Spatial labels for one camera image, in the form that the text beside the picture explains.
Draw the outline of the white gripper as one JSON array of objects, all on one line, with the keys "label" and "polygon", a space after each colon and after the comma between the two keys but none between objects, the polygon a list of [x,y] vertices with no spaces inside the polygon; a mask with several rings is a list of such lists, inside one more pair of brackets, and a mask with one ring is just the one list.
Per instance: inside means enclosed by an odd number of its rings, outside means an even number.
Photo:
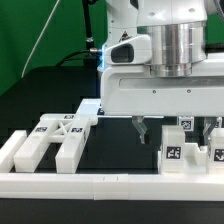
[{"label": "white gripper", "polygon": [[224,116],[224,53],[210,53],[185,77],[156,77],[147,65],[151,38],[139,35],[103,52],[107,68],[101,76],[101,106],[107,115],[133,116],[132,124],[146,143],[143,116],[204,118],[207,138]]}]

